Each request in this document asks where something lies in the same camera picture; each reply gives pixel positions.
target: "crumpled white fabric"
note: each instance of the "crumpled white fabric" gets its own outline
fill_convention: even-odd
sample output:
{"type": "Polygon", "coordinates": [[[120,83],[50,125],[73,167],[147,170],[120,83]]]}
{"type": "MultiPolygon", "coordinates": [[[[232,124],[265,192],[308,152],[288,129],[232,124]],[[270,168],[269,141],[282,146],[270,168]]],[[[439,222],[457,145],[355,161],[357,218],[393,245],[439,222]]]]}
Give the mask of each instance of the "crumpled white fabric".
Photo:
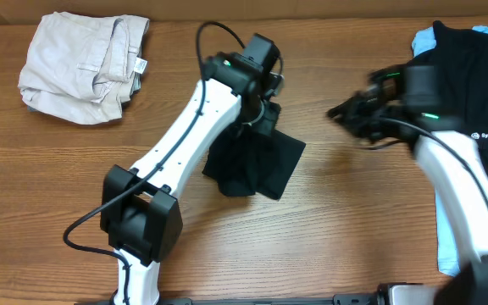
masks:
{"type": "Polygon", "coordinates": [[[43,16],[20,72],[22,100],[77,124],[120,119],[121,103],[140,87],[133,68],[148,24],[130,15],[43,16]]]}

